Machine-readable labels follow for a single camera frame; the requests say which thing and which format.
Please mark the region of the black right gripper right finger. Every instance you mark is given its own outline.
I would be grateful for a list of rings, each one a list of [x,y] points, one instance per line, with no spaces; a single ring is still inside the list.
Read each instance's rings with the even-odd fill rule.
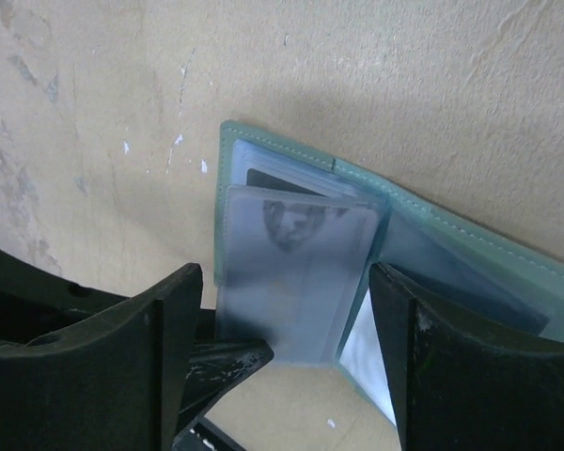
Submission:
[[[369,271],[405,450],[564,450],[564,343],[487,319],[394,268]]]

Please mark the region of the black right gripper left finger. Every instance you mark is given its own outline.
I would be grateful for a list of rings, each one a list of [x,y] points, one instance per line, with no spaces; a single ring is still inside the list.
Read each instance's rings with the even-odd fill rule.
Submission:
[[[0,346],[0,450],[168,450],[202,294],[190,263],[24,346]]]

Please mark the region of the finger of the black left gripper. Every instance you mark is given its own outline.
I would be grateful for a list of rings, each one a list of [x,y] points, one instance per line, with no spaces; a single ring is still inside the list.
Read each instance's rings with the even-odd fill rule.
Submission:
[[[0,250],[0,346],[27,345],[130,298],[79,286]],[[206,425],[204,415],[273,359],[264,341],[218,339],[214,325],[214,312],[200,303],[176,435],[168,450],[209,444],[233,449],[234,442]]]

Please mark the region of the teal leather card holder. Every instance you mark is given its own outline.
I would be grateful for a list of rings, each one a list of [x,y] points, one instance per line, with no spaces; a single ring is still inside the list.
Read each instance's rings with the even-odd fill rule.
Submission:
[[[363,396],[395,419],[375,335],[368,270],[392,266],[421,287],[532,335],[564,342],[564,265],[411,194],[383,176],[254,126],[220,128],[214,283],[220,287],[227,189],[370,200],[382,209],[333,361]]]

